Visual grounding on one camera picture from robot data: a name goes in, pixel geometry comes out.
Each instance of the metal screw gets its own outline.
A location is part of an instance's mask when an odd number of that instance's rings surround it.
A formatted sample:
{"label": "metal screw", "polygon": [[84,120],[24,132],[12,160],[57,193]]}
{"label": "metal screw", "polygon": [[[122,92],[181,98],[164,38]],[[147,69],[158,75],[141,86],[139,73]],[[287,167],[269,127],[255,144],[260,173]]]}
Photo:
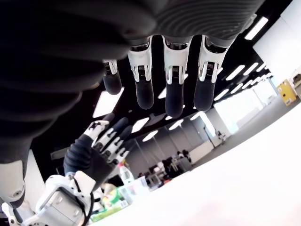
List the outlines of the metal screw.
{"label": "metal screw", "polygon": [[14,197],[17,197],[17,196],[19,196],[20,194],[21,194],[21,191],[17,191],[17,192],[14,193]]}

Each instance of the black ceiling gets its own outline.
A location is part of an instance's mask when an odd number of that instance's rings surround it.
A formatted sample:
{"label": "black ceiling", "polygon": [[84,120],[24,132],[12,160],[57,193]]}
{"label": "black ceiling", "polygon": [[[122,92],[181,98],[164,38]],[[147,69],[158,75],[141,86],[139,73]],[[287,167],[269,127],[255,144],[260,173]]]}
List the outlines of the black ceiling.
{"label": "black ceiling", "polygon": [[[256,41],[275,23],[279,18],[282,11],[289,5],[291,1],[274,1],[266,0],[265,3],[257,11],[257,18],[251,27],[244,31],[230,47],[222,64],[223,70],[218,75],[214,96],[217,96],[224,89],[234,89],[237,83],[242,79],[243,72],[249,68],[254,62],[258,62],[259,65],[262,60],[253,50],[252,46]],[[257,23],[262,17],[269,19],[264,28],[253,38],[253,40],[245,40],[244,36],[247,32]],[[197,80],[198,71],[198,55],[201,44],[201,36],[195,36],[192,39],[190,46],[189,59],[187,65],[188,78],[184,84],[184,104],[185,108],[181,115],[181,118],[193,114],[196,110],[193,109],[193,96]],[[234,79],[226,81],[225,78],[235,70],[239,65],[246,65],[244,70],[241,71]],[[165,87],[165,72],[164,72],[164,56],[163,56],[163,43],[161,36],[154,36],[152,39],[152,82],[155,96],[155,103],[149,110],[143,110],[139,107],[136,100],[135,81],[132,71],[130,69],[128,59],[118,61],[118,69],[122,80],[122,85],[125,87],[124,92],[119,99],[118,104],[114,109],[116,114],[115,119],[121,117],[127,117],[132,124],[137,120],[149,117],[150,114],[160,115],[165,113],[165,99],[158,99],[158,95]],[[259,73],[250,73],[246,83],[249,79],[262,76],[268,71],[262,70]],[[50,153],[65,148],[74,142],[80,134],[84,132],[90,122],[94,121],[92,115],[98,101],[98,98],[102,91],[104,91],[103,83],[94,90],[85,91],[82,95],[81,101],[68,113],[61,116],[56,123],[43,135],[34,139],[32,143],[32,149],[36,157],[38,166],[44,179],[51,174],[55,173],[50,162]],[[140,131],[131,135],[130,138],[140,136],[148,133],[154,129],[160,128],[166,124],[175,121],[161,120],[158,123],[144,127]]]}

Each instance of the fluorescent light panel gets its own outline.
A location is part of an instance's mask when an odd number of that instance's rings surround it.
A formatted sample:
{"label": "fluorescent light panel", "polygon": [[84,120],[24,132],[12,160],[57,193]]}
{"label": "fluorescent light panel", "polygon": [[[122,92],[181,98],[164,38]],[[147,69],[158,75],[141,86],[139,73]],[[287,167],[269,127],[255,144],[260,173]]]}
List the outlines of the fluorescent light panel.
{"label": "fluorescent light panel", "polygon": [[234,79],[234,77],[241,72],[241,70],[243,70],[245,68],[244,65],[240,65],[237,67],[237,69],[235,69],[227,78],[226,80],[229,81],[231,79]]}
{"label": "fluorescent light panel", "polygon": [[148,141],[150,140],[154,135],[156,135],[158,133],[158,130],[155,130],[155,131],[152,131],[150,132],[142,141],[145,142],[145,141]]}
{"label": "fluorescent light panel", "polygon": [[221,73],[222,70],[223,70],[223,68],[221,67],[221,68],[217,71],[217,74]]}
{"label": "fluorescent light panel", "polygon": [[190,118],[190,121],[195,120],[197,117],[199,117],[199,115],[200,115],[200,112],[196,113],[195,115],[193,115],[193,116]]}
{"label": "fluorescent light panel", "polygon": [[121,97],[123,90],[124,87],[121,88],[121,91],[117,95],[111,95],[107,91],[103,91],[98,99],[96,108],[93,113],[93,118],[111,113],[114,110],[119,98]]}
{"label": "fluorescent light panel", "polygon": [[264,74],[261,78],[260,78],[260,81],[264,80],[264,79],[267,79],[267,75]]}
{"label": "fluorescent light panel", "polygon": [[240,83],[238,86],[236,86],[232,91],[231,94],[236,93],[237,90],[239,90],[244,84]]}
{"label": "fluorescent light panel", "polygon": [[242,89],[247,88],[247,87],[251,84],[252,81],[253,81],[252,79],[249,80],[249,81],[242,87]]}
{"label": "fluorescent light panel", "polygon": [[184,121],[184,119],[181,119],[181,120],[176,121],[176,122],[169,128],[169,130],[173,130],[173,129],[177,128],[178,126],[181,125],[181,123],[182,123],[183,121]]}
{"label": "fluorescent light panel", "polygon": [[160,95],[158,96],[158,99],[166,98],[166,87],[162,90]]}
{"label": "fluorescent light panel", "polygon": [[140,119],[138,120],[134,126],[133,126],[133,129],[132,129],[132,133],[135,133],[135,132],[138,132],[139,130],[142,129],[142,127],[147,123],[147,121],[149,120],[150,118],[147,117],[145,119]]}
{"label": "fluorescent light panel", "polygon": [[248,70],[245,71],[244,76],[248,75],[249,73],[252,72],[252,70],[254,70],[255,67],[257,67],[258,63],[254,63],[252,64],[251,67],[248,68]]}
{"label": "fluorescent light panel", "polygon": [[245,39],[252,40],[268,21],[269,20],[263,16],[245,36]]}
{"label": "fluorescent light panel", "polygon": [[215,101],[221,99],[226,93],[228,93],[229,89],[225,89],[223,92],[221,92],[216,98],[214,98]]}
{"label": "fluorescent light panel", "polygon": [[201,119],[205,123],[205,125],[206,125],[207,129],[209,130],[211,136],[214,137],[215,136],[215,129],[214,129],[214,126],[212,125],[212,123],[210,122],[210,120],[208,119],[207,115],[204,112],[199,112],[199,116],[201,117]]}
{"label": "fluorescent light panel", "polygon": [[257,77],[254,81],[251,82],[251,86],[254,85],[256,82],[260,81],[261,77]]}
{"label": "fluorescent light panel", "polygon": [[[184,74],[184,80],[188,77],[188,74]],[[166,87],[159,94],[158,99],[166,98]]]}
{"label": "fluorescent light panel", "polygon": [[256,72],[260,72],[265,67],[265,63],[263,63],[259,68],[257,68]]}

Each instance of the yellow cabinet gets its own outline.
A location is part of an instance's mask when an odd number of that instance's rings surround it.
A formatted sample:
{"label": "yellow cabinet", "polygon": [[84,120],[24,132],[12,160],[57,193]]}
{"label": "yellow cabinet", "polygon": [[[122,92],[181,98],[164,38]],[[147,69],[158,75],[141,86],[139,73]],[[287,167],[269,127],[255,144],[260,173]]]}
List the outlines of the yellow cabinet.
{"label": "yellow cabinet", "polygon": [[286,106],[289,106],[296,100],[296,95],[287,79],[285,79],[279,86],[277,86],[277,90]]}

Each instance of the white tabletop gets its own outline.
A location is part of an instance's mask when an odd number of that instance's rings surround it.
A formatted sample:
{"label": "white tabletop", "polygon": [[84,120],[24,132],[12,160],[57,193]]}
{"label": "white tabletop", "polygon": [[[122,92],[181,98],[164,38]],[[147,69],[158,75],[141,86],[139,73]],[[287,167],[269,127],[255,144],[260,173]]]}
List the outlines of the white tabletop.
{"label": "white tabletop", "polygon": [[301,105],[220,157],[93,226],[300,226]]}

